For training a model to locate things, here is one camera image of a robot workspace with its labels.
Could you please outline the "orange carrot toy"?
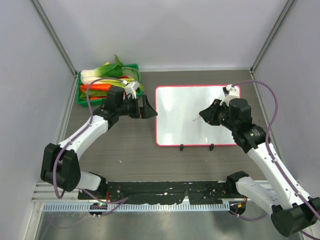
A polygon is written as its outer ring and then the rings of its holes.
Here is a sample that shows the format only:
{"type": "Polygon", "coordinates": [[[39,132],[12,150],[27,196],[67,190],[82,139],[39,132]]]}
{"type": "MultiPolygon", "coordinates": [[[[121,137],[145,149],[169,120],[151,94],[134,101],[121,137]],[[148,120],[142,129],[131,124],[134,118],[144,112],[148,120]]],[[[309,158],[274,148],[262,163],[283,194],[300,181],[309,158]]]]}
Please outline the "orange carrot toy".
{"type": "Polygon", "coordinates": [[[104,83],[104,84],[93,84],[89,86],[88,84],[80,85],[80,90],[84,92],[87,89],[90,89],[92,91],[101,91],[101,92],[107,92],[112,87],[111,84],[104,83]]]}

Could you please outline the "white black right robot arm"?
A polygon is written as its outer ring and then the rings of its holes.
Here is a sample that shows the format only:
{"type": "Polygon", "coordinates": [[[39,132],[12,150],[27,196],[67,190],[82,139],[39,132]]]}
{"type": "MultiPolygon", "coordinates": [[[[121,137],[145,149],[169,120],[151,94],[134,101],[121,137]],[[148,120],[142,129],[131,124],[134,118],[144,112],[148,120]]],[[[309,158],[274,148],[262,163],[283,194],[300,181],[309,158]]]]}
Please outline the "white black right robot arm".
{"type": "Polygon", "coordinates": [[[264,129],[253,123],[251,113],[243,98],[229,103],[215,99],[199,116],[211,126],[230,130],[235,143],[257,164],[272,187],[268,190],[239,171],[227,177],[226,193],[233,198],[243,195],[252,200],[270,216],[276,230],[289,237],[320,220],[320,199],[311,197],[294,180],[264,129]]]}

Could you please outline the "pink framed whiteboard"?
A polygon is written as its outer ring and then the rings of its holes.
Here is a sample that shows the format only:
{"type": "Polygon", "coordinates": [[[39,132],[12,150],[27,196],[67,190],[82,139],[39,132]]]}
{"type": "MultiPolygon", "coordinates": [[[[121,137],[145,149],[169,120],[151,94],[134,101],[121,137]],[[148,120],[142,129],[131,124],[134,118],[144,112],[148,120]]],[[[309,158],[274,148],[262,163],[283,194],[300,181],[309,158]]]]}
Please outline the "pink framed whiteboard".
{"type": "Polygon", "coordinates": [[[155,89],[155,142],[160,147],[235,146],[230,130],[211,126],[199,117],[215,99],[222,100],[225,84],[163,85],[155,89]]]}

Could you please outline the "green leaf vegetable toy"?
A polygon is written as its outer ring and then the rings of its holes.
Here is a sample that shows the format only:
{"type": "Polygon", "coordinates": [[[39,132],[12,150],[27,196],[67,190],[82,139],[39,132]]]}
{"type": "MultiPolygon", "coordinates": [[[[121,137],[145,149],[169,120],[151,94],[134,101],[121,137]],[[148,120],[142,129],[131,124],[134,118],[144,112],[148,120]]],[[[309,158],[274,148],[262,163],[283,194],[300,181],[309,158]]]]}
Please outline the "green leaf vegetable toy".
{"type": "MultiPolygon", "coordinates": [[[[89,90],[88,97],[90,100],[97,100],[97,99],[105,98],[107,93],[108,93],[107,91],[89,90]]],[[[87,91],[86,90],[84,90],[80,93],[79,99],[81,101],[87,100],[87,91]]]]}

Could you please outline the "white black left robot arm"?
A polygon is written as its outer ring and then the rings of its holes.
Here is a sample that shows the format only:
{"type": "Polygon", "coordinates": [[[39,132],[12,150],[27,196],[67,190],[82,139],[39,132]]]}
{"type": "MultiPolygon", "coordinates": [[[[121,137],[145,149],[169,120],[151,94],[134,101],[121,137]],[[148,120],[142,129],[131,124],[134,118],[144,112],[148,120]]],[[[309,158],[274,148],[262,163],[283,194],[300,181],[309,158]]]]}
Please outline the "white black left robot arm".
{"type": "Polygon", "coordinates": [[[138,100],[129,88],[111,86],[100,107],[90,111],[88,121],[74,134],[59,144],[48,144],[43,153],[40,178],[53,185],[57,198],[63,192],[81,190],[92,198],[102,199],[107,193],[106,178],[80,169],[79,160],[87,148],[107,133],[122,116],[132,119],[149,119],[157,112],[145,94],[138,100]]]}

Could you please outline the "green onion toy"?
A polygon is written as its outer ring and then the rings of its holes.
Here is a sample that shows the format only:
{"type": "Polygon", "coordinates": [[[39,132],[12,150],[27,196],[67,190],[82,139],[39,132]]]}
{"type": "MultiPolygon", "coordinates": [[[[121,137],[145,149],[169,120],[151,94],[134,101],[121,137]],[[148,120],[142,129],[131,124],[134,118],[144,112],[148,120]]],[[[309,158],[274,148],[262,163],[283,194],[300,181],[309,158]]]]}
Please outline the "green onion toy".
{"type": "MultiPolygon", "coordinates": [[[[98,79],[97,77],[85,77],[81,80],[81,82],[82,82],[82,85],[89,85],[91,82],[97,79],[98,79]]],[[[128,84],[134,81],[135,81],[134,78],[128,78],[128,79],[119,78],[118,80],[108,78],[108,79],[97,81],[93,84],[110,84],[112,86],[124,88],[125,84],[123,82],[128,84]]]]}

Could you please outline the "black right whiteboard stand foot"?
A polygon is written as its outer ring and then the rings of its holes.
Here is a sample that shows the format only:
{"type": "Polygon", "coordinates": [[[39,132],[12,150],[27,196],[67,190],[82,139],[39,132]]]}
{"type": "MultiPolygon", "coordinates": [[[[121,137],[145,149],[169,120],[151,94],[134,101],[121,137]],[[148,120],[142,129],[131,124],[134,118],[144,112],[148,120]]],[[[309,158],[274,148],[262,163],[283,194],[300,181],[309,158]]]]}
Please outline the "black right whiteboard stand foot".
{"type": "Polygon", "coordinates": [[[215,147],[215,145],[214,145],[214,144],[211,144],[211,145],[209,146],[209,150],[210,150],[210,151],[213,151],[213,150],[214,150],[214,147],[215,147]]]}

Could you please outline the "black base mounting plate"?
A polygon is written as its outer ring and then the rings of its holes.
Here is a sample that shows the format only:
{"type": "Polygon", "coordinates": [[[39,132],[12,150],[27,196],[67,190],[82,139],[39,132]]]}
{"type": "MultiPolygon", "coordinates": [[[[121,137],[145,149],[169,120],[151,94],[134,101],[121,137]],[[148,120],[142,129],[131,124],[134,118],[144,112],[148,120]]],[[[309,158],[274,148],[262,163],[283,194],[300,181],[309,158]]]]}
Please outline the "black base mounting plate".
{"type": "Polygon", "coordinates": [[[179,205],[185,198],[192,205],[220,204],[223,199],[243,199],[227,182],[219,181],[152,181],[108,182],[97,190],[79,191],[79,200],[126,199],[129,205],[179,205]]]}

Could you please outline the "bok choy toy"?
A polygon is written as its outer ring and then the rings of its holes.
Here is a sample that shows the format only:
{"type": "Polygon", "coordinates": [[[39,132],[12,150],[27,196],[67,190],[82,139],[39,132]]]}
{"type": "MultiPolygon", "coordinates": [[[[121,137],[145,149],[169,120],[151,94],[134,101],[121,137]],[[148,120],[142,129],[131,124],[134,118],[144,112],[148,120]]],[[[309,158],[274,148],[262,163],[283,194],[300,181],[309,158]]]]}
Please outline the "bok choy toy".
{"type": "Polygon", "coordinates": [[[117,55],[115,57],[115,63],[108,63],[102,66],[99,66],[95,69],[90,70],[82,70],[80,72],[80,79],[87,79],[87,78],[120,78],[123,76],[122,68],[124,64],[120,61],[117,55]]]}

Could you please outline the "green plastic tray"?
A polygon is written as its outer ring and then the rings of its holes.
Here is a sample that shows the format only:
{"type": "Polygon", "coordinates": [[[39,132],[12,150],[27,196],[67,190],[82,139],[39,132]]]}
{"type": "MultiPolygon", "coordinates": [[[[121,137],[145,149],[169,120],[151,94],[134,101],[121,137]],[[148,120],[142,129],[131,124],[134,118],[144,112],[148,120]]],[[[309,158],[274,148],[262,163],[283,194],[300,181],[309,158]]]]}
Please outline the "green plastic tray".
{"type": "MultiPolygon", "coordinates": [[[[140,73],[139,66],[136,63],[127,64],[127,65],[125,65],[125,67],[135,69],[138,71],[138,73],[140,73]]],[[[77,104],[79,104],[82,107],[88,107],[88,102],[87,102],[87,98],[85,95],[85,91],[81,90],[81,86],[83,84],[81,82],[81,72],[80,71],[77,73],[76,79],[77,79],[76,96],[75,96],[76,102],[77,102],[77,104]]],[[[104,96],[90,96],[89,97],[90,103],[92,106],[98,106],[102,103],[102,99],[105,97],[106,97],[105,95],[104,96]]]]}

